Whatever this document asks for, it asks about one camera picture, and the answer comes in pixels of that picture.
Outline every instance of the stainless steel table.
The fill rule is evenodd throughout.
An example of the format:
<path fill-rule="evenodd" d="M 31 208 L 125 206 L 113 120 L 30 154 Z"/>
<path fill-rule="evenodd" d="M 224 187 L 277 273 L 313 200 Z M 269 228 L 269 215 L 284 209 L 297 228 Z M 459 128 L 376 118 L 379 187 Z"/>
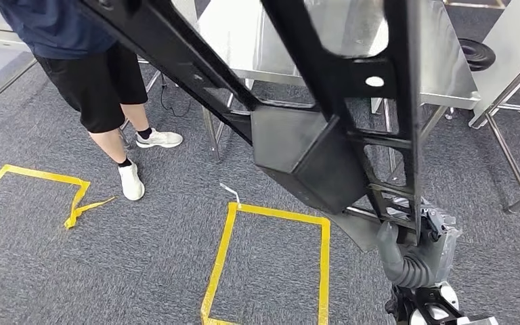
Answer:
<path fill-rule="evenodd" d="M 480 97 L 443 3 L 417 1 L 423 4 L 420 100 L 422 104 L 441 106 L 436 110 L 437 118 L 431 118 L 427 125 L 429 132 L 447 107 L 470 110 Z M 389 31 L 381 13 L 381 1 L 305 2 L 322 43 L 333 52 L 373 56 L 385 48 Z M 211 0 L 197 29 L 239 77 L 304 85 L 259 0 Z M 205 120 L 209 120 L 210 113 L 203 112 Z M 210 126 L 207 123 L 211 139 L 217 139 Z M 212 145 L 219 157 L 217 142 Z"/>

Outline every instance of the leg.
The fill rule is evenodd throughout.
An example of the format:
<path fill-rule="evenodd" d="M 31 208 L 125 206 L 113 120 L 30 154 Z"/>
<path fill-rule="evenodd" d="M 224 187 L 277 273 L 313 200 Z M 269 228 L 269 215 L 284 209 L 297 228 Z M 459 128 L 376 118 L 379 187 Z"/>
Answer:
<path fill-rule="evenodd" d="M 131 121 L 131 124 L 136 131 L 144 131 L 148 129 L 148 118 L 146 117 L 144 104 L 121 104 L 121 108 L 123 109 L 123 113 L 127 119 Z"/>
<path fill-rule="evenodd" d="M 151 128 L 144 110 L 144 103 L 148 101 L 147 89 L 154 84 L 160 73 L 156 73 L 145 87 L 136 54 L 121 44 L 116 44 L 108 52 L 107 64 L 110 82 L 120 100 L 121 110 L 137 131 L 137 145 L 140 148 L 178 146 L 182 142 L 182 136 Z"/>
<path fill-rule="evenodd" d="M 127 153 L 121 142 L 121 135 L 118 129 L 103 133 L 89 132 L 93 141 L 117 164 L 127 159 Z"/>
<path fill-rule="evenodd" d="M 118 164 L 123 194 L 129 200 L 144 195 L 137 166 L 126 155 L 120 126 L 125 115 L 108 70 L 108 53 L 75 60 L 51 60 L 35 56 L 61 96 L 81 113 L 81 124 L 93 141 Z"/>

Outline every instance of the loose yellow tape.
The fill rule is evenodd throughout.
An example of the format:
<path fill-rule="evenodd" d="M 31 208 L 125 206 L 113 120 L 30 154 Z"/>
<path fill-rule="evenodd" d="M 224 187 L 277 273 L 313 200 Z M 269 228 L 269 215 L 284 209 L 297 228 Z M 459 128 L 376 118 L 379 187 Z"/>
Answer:
<path fill-rule="evenodd" d="M 84 207 L 77 208 L 77 204 L 84 197 L 85 193 L 87 192 L 87 189 L 91 185 L 91 182 L 83 181 L 82 179 L 72 177 L 72 176 L 48 173 L 46 171 L 36 171 L 33 169 L 27 169 L 27 168 L 12 166 L 12 165 L 5 165 L 5 166 L 3 166 L 3 168 L 1 168 L 0 179 L 3 178 L 5 173 L 15 173 L 15 174 L 19 174 L 19 175 L 31 176 L 31 177 L 41 178 L 41 179 L 48 179 L 50 181 L 59 181 L 61 183 L 67 183 L 67 184 L 80 186 L 79 190 L 77 191 L 77 193 L 74 195 L 74 198 L 72 199 L 72 203 L 70 205 L 70 216 L 64 222 L 64 226 L 67 229 L 73 227 L 75 225 L 75 223 L 77 222 L 77 217 L 80 217 L 83 214 L 83 212 L 85 212 L 86 210 L 98 207 L 98 206 L 103 205 L 107 202 L 110 202 L 111 200 L 114 199 L 114 197 L 112 197 L 103 202 L 88 204 Z"/>

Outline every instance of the yellow tape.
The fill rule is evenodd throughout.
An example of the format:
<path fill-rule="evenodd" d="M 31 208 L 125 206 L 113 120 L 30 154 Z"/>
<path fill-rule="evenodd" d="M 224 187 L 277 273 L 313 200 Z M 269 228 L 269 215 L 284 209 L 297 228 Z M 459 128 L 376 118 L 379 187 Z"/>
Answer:
<path fill-rule="evenodd" d="M 226 252 L 228 252 L 228 244 L 230 243 L 230 237 L 232 236 L 232 228 L 234 227 L 234 220 L 236 219 L 236 208 L 238 204 L 228 204 L 228 216 L 226 217 L 226 224 L 224 225 L 224 231 L 222 238 L 220 239 L 220 247 L 216 254 L 216 261 L 212 268 L 212 274 L 210 275 L 210 282 L 204 300 L 202 301 L 202 307 L 200 308 L 200 316 L 202 317 L 203 324 L 218 324 L 214 323 L 215 320 L 209 318 L 210 309 L 212 308 L 212 301 L 218 288 L 218 282 L 220 281 L 220 274 L 224 267 L 224 261 L 226 260 Z"/>
<path fill-rule="evenodd" d="M 87 192 L 87 189 L 91 185 L 91 183 L 89 181 L 83 181 L 82 179 L 72 177 L 72 176 L 48 173 L 46 171 L 36 171 L 34 169 L 27 169 L 27 168 L 12 166 L 12 165 L 5 165 L 5 166 L 3 166 L 3 168 L 1 168 L 0 179 L 3 178 L 3 175 L 5 175 L 5 173 L 7 173 L 7 172 L 80 186 L 79 190 L 77 191 L 77 193 L 74 195 L 74 198 L 72 199 L 72 203 L 70 205 L 70 215 L 69 215 L 68 219 L 64 222 L 64 226 L 67 229 L 73 227 L 75 225 L 75 223 L 77 222 L 77 217 L 80 217 L 83 214 L 83 212 L 85 212 L 86 210 L 98 207 L 98 206 L 105 204 L 114 199 L 114 197 L 112 197 L 103 202 L 88 204 L 84 207 L 77 208 L 77 204 L 84 197 L 85 193 Z"/>
<path fill-rule="evenodd" d="M 237 202 L 228 203 L 228 215 L 226 217 L 226 224 L 220 239 L 216 261 L 212 268 L 210 275 L 210 282 L 202 301 L 200 308 L 200 317 L 204 325 L 233 325 L 234 323 L 225 322 L 223 320 L 216 320 L 210 318 L 210 310 L 214 295 L 218 289 L 220 275 L 224 268 L 226 260 L 226 253 L 228 252 L 228 244 L 232 236 L 232 228 L 234 228 L 234 221 L 236 220 L 236 212 L 254 213 L 257 215 L 265 215 L 267 217 L 276 217 L 281 219 L 300 221 L 320 225 L 322 227 L 321 247 L 320 247 L 320 289 L 318 293 L 318 325 L 327 325 L 328 323 L 328 291 L 329 291 L 329 275 L 330 275 L 330 221 L 322 217 L 314 217 L 311 215 L 302 215 L 300 213 L 256 207 L 248 204 L 241 204 L 238 207 Z"/>

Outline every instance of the gray carpet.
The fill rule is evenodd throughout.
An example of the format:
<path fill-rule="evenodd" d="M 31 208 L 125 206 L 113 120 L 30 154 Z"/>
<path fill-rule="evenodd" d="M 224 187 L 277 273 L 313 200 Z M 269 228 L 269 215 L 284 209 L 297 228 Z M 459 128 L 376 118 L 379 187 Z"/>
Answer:
<path fill-rule="evenodd" d="M 154 71 L 143 70 L 148 80 Z M 122 197 L 114 165 L 39 67 L 0 97 L 0 168 L 8 163 L 91 181 L 82 204 L 118 196 L 65 230 L 74 186 L 19 175 L 0 181 L 0 324 L 199 323 L 227 202 L 234 199 L 219 182 L 244 202 L 318 215 L 256 169 L 251 148 L 229 131 L 222 162 L 215 162 L 196 102 L 181 89 L 165 89 L 167 105 L 190 108 L 175 118 L 160 106 L 159 87 L 149 94 L 149 119 L 185 142 L 130 150 L 147 189 L 139 202 Z M 263 83 L 254 92 L 301 93 Z M 450 279 L 460 306 L 520 324 L 520 213 L 502 212 L 520 193 L 490 130 L 469 129 L 469 119 L 467 112 L 443 119 L 425 144 L 425 196 L 457 216 L 464 230 Z M 520 161 L 520 114 L 501 112 L 497 119 Z M 238 214 L 211 316 L 316 323 L 318 230 Z M 391 323 L 383 311 L 389 283 L 377 253 L 360 252 L 334 225 L 329 296 L 331 324 Z"/>

